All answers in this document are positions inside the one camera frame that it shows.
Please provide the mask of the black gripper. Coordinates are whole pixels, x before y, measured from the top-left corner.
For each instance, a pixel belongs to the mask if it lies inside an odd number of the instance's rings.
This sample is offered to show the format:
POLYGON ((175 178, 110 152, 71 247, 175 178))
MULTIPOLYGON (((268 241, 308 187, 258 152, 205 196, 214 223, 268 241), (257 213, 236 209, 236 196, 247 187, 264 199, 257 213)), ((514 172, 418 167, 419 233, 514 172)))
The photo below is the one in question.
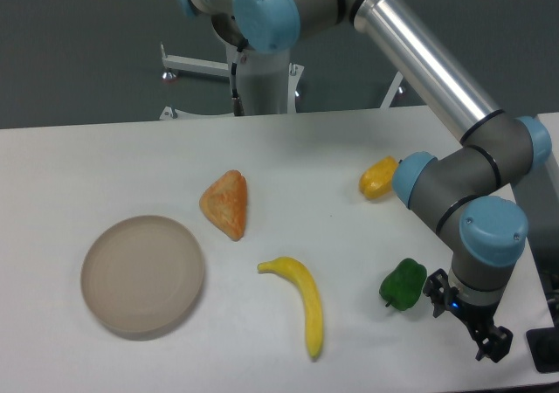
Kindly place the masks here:
POLYGON ((453 269, 448 275, 438 269, 427 277, 423 294, 431 301, 434 317, 448 311, 464 322, 478 347, 478 362, 487 358, 497 363, 508 355, 513 333, 506 327, 496 327, 493 321, 500 304, 500 289, 480 291, 459 279, 453 269))

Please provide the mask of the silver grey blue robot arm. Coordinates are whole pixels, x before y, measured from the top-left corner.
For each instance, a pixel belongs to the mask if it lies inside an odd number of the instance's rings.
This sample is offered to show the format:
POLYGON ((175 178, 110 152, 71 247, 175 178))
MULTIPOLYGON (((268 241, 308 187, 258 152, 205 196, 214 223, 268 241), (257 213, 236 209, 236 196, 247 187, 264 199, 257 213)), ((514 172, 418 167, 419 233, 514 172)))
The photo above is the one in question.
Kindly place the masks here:
POLYGON ((237 116, 283 114, 293 104, 289 52, 343 21, 369 36, 460 143, 444 159, 418 152, 397 167, 397 196, 451 250, 448 271, 427 278, 433 313, 451 313, 478 346, 504 358, 513 336, 494 324, 528 219, 496 196, 543 165, 552 149, 536 119, 508 117, 435 39, 404 0, 177 0, 184 15, 208 15, 228 45, 226 77, 237 116))

